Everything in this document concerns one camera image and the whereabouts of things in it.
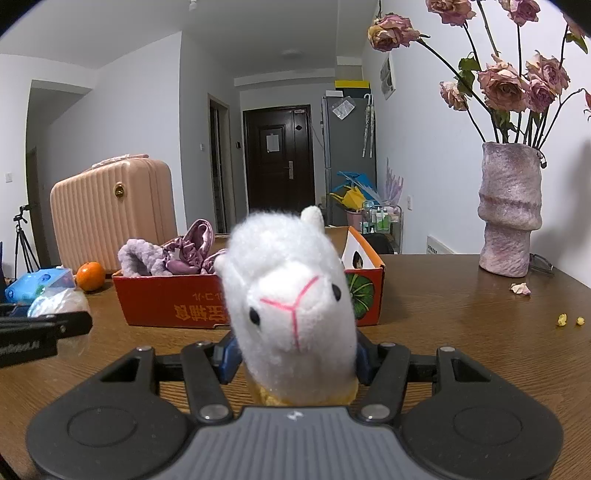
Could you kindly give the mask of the iridescent plastic bag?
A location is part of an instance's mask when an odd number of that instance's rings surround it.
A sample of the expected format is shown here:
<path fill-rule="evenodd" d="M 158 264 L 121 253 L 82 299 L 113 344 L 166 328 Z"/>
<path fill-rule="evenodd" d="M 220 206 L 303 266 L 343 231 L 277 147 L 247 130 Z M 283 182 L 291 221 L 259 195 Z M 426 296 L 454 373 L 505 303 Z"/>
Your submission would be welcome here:
<path fill-rule="evenodd" d="M 28 317 L 72 312 L 90 312 L 85 294 L 76 288 L 49 288 L 38 296 L 27 311 Z"/>

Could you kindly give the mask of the white alpaca plush toy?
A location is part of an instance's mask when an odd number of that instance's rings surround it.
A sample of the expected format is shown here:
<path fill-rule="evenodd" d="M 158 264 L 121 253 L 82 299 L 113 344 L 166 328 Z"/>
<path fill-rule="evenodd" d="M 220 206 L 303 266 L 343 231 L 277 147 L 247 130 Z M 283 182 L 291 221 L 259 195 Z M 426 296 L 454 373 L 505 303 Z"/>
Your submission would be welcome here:
<path fill-rule="evenodd" d="M 232 230 L 214 271 L 257 404 L 353 402 L 356 318 L 320 208 L 249 215 Z"/>

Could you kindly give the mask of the blue tissue pack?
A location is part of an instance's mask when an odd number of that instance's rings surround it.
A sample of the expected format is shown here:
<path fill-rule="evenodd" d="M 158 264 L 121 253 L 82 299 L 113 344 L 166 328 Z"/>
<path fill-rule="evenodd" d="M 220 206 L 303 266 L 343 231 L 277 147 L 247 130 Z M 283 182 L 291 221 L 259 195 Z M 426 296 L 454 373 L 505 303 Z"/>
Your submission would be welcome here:
<path fill-rule="evenodd" d="M 74 288 L 72 271 L 66 268 L 40 269 L 26 273 L 5 290 L 7 303 L 30 305 L 48 289 Z"/>

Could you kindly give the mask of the orange cardboard box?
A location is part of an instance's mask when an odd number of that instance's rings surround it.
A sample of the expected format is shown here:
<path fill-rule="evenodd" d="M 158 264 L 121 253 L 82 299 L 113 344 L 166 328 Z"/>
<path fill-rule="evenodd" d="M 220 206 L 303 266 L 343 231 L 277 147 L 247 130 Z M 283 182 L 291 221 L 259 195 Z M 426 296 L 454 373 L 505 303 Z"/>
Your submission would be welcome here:
<path fill-rule="evenodd" d="M 356 325 L 379 323 L 385 263 L 353 227 L 328 227 L 344 266 Z M 276 273 L 253 281 L 249 298 L 256 305 L 274 306 L 290 317 L 300 306 L 321 298 L 329 275 L 318 266 L 304 269 L 308 258 L 290 262 Z M 114 285 L 126 322 L 131 326 L 213 329 L 229 323 L 221 280 L 212 274 L 128 278 L 117 272 Z"/>

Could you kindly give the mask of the orange fruit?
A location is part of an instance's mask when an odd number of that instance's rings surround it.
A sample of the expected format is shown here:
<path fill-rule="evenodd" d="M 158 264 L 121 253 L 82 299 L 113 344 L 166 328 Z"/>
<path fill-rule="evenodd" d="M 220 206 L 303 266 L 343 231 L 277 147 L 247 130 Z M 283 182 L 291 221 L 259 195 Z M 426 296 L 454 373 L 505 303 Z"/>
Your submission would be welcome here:
<path fill-rule="evenodd" d="M 86 262 L 81 265 L 75 275 L 77 286 L 84 292 L 100 290 L 106 279 L 103 266 L 96 261 Z"/>

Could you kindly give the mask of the black bag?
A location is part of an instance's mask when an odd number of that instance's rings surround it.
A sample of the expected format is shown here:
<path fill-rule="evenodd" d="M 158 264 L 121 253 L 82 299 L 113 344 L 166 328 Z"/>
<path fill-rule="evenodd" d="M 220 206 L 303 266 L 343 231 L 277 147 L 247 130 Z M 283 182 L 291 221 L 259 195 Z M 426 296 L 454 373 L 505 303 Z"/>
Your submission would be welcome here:
<path fill-rule="evenodd" d="M 385 234 L 369 233 L 363 235 L 363 238 L 366 239 L 377 255 L 394 255 L 394 247 Z"/>

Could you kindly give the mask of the yellow bag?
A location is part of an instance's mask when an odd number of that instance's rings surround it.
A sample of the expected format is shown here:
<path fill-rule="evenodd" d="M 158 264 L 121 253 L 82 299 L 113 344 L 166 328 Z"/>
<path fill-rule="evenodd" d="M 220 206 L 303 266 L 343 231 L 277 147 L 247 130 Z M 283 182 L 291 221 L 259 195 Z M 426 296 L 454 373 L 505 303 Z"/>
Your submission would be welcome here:
<path fill-rule="evenodd" d="M 329 194 L 332 200 L 335 200 L 345 210 L 359 212 L 363 209 L 366 197 L 359 187 L 344 185 Z"/>

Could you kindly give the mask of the fallen rose petal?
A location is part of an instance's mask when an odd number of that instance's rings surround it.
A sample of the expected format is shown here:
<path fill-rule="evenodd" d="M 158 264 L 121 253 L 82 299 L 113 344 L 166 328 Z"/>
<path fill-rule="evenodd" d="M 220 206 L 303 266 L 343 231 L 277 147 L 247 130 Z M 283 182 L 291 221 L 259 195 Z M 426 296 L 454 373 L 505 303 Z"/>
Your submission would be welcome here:
<path fill-rule="evenodd" d="M 518 295 L 518 296 L 530 296 L 531 295 L 531 290 L 525 282 L 513 283 L 510 286 L 510 291 L 513 294 Z"/>

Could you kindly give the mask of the pink ribbed suitcase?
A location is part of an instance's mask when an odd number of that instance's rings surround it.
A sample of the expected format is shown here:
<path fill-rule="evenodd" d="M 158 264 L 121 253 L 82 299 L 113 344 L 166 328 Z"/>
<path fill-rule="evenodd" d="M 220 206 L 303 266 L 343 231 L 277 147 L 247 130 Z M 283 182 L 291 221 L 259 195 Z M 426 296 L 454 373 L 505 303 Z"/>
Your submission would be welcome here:
<path fill-rule="evenodd" d="M 177 235 L 169 166 L 146 154 L 112 157 L 57 182 L 50 210 L 60 262 L 72 270 L 95 261 L 114 273 L 127 240 L 160 245 Z"/>

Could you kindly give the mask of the pink textured vase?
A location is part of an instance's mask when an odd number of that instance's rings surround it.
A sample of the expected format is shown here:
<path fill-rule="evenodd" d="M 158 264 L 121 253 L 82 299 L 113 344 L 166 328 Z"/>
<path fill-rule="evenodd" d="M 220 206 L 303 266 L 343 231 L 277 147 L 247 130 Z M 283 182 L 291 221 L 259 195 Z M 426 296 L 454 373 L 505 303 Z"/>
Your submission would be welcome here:
<path fill-rule="evenodd" d="M 527 275 L 531 233 L 542 227 L 543 154 L 521 143 L 483 145 L 478 215 L 485 222 L 482 269 L 509 278 Z"/>

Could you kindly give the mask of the dark brown entrance door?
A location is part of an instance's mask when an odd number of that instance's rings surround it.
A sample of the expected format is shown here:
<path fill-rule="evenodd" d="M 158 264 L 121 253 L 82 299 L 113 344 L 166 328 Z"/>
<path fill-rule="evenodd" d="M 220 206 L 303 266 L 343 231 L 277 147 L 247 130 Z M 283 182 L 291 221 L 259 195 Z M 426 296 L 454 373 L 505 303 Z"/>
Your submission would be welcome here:
<path fill-rule="evenodd" d="M 311 107 L 247 110 L 243 126 L 249 210 L 298 213 L 315 204 Z"/>

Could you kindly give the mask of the white umbrella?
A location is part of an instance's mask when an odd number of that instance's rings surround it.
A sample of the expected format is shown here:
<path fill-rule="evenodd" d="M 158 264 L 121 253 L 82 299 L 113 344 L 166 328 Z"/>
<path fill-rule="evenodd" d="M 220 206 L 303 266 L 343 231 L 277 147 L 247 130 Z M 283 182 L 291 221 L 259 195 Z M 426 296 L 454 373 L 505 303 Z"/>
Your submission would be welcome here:
<path fill-rule="evenodd" d="M 374 150 L 374 96 L 370 93 L 363 96 L 367 100 L 365 113 L 365 130 L 363 130 L 363 158 L 372 158 Z"/>

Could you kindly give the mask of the yellow box on refrigerator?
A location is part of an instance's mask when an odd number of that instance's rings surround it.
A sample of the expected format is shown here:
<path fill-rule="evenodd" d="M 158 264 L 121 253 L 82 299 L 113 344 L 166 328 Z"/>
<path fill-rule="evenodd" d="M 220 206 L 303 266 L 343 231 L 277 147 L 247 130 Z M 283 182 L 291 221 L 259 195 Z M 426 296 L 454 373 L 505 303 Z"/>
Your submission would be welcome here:
<path fill-rule="evenodd" d="M 366 80 L 335 80 L 337 90 L 370 90 L 370 82 Z"/>

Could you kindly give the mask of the dried pink roses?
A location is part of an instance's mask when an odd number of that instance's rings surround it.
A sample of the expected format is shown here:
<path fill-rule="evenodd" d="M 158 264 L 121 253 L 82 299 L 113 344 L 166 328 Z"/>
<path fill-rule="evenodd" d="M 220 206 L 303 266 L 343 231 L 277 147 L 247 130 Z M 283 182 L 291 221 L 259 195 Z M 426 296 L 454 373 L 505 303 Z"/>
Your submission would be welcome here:
<path fill-rule="evenodd" d="M 585 103 L 590 103 L 588 89 L 570 89 L 565 68 L 566 46 L 574 44 L 587 54 L 590 35 L 569 17 L 564 18 L 558 57 L 537 51 L 526 59 L 522 29 L 539 21 L 541 7 L 536 1 L 501 1 L 499 5 L 516 30 L 518 61 L 512 64 L 502 58 L 481 1 L 427 1 L 425 5 L 442 24 L 465 32 L 470 51 L 457 65 L 431 46 L 430 36 L 415 28 L 410 18 L 394 12 L 377 11 L 367 29 L 370 46 L 390 53 L 418 44 L 432 53 L 454 74 L 452 80 L 440 83 L 440 96 L 446 105 L 469 114 L 470 102 L 478 102 L 490 117 L 496 142 L 541 149 L 571 98 L 584 95 Z"/>

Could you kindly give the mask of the white wall panel box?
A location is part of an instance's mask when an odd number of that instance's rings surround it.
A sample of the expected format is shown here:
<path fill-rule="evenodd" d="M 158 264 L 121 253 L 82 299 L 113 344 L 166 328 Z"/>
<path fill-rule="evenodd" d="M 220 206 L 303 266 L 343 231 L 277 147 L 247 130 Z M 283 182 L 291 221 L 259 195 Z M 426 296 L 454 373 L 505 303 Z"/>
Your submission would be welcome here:
<path fill-rule="evenodd" d="M 394 66 L 392 54 L 385 54 L 384 62 L 380 70 L 381 91 L 385 100 L 388 100 L 396 92 L 396 76 L 394 76 Z"/>

